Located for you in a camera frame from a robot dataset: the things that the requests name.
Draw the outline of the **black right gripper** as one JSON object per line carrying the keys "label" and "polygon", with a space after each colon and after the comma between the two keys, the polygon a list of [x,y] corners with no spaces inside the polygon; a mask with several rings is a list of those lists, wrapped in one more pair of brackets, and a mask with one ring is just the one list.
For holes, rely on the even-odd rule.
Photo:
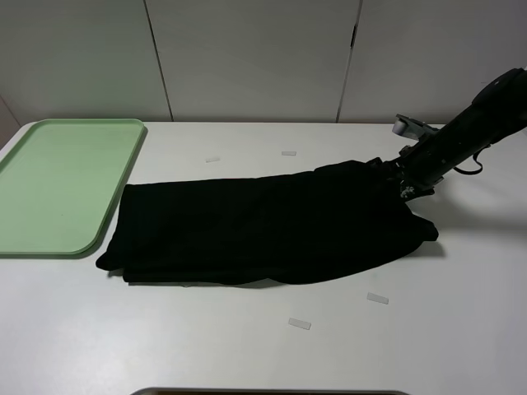
{"label": "black right gripper", "polygon": [[404,202],[433,195],[437,184],[443,181],[442,176],[431,182],[418,180],[396,160],[383,161],[376,157],[370,160],[370,167],[397,191],[399,198]]}

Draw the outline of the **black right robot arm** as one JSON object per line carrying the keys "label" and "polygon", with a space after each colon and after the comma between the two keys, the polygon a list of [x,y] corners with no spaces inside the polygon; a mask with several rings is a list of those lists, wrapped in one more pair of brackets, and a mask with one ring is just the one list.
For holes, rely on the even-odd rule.
{"label": "black right robot arm", "polygon": [[392,132],[415,140],[394,160],[368,162],[399,185],[405,201],[432,195],[451,170],[463,175],[483,171],[480,153],[526,128],[526,70],[513,68],[485,86],[469,107],[442,128],[398,114]]}

